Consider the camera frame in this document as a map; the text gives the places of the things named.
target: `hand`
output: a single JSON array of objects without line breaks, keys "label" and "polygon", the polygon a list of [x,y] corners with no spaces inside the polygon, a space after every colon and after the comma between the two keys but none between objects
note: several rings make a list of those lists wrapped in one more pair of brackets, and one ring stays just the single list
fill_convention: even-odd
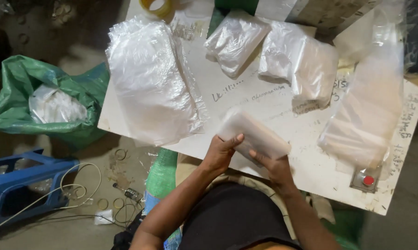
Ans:
[{"label": "hand", "polygon": [[244,139],[245,136],[239,134],[228,141],[223,141],[215,135],[200,166],[214,171],[217,176],[224,173],[228,169],[231,158],[235,153],[234,147],[240,145]]},{"label": "hand", "polygon": [[278,188],[295,187],[287,155],[280,159],[273,160],[254,150],[250,150],[249,154],[254,160],[261,163],[261,165],[267,169],[269,179]]}]

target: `green woven sack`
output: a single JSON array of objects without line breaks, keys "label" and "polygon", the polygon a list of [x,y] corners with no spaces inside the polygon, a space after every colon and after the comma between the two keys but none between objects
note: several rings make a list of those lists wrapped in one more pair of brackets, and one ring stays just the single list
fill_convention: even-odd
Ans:
[{"label": "green woven sack", "polygon": [[[110,75],[102,63],[82,75],[70,76],[60,68],[26,56],[12,56],[2,62],[0,131],[8,134],[46,134],[78,150],[102,137],[97,128]],[[87,108],[86,122],[34,122],[28,98],[42,84],[59,87]]]}]

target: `person's left hand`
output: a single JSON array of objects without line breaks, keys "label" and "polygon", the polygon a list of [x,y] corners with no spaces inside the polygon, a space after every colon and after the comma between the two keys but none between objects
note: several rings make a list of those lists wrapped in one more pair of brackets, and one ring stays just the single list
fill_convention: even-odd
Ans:
[{"label": "person's left hand", "polygon": [[239,134],[228,141],[223,141],[215,135],[200,166],[213,171],[217,176],[224,173],[235,153],[234,147],[240,145],[244,139],[245,136]]}]

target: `person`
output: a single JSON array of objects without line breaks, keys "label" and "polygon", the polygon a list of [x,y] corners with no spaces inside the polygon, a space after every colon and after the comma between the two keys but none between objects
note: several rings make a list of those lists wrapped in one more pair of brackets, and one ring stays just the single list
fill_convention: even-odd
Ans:
[{"label": "person", "polygon": [[160,201],[138,227],[130,250],[156,250],[180,225],[180,250],[334,250],[340,246],[306,203],[292,179],[288,157],[250,156],[268,171],[270,185],[284,202],[298,242],[291,239],[281,209],[263,192],[222,182],[207,187],[228,170],[244,135],[212,139],[204,160]]}]

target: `white table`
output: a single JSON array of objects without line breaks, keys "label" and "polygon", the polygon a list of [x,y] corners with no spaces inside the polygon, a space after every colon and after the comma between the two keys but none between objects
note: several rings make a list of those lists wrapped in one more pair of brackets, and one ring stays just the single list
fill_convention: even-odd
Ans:
[{"label": "white table", "polygon": [[[138,1],[132,1],[127,19],[141,12]],[[346,89],[346,82],[341,81],[344,77],[336,80],[331,107],[324,110],[317,109],[315,104],[293,103],[291,89],[285,83],[259,80],[256,73],[259,61],[257,57],[251,57],[251,64],[237,80],[232,80],[223,74],[217,63],[205,58],[202,49],[211,13],[212,11],[208,11],[206,17],[195,19],[186,17],[185,10],[176,11],[171,23],[174,34],[183,38],[191,71],[195,75],[211,119],[204,125],[205,134],[182,139],[165,148],[204,158],[211,138],[217,132],[220,115],[233,105],[242,105],[251,115],[292,145],[289,161],[295,169],[293,177],[299,189],[385,215],[417,124],[418,83],[405,80],[404,121],[400,121],[398,131],[393,137],[393,160],[382,173],[377,192],[364,193],[349,187],[352,168],[336,162],[317,146],[318,136]],[[130,137],[112,80],[107,89],[98,127]],[[265,169],[256,167],[238,153],[234,155],[230,167],[267,178]]]}]

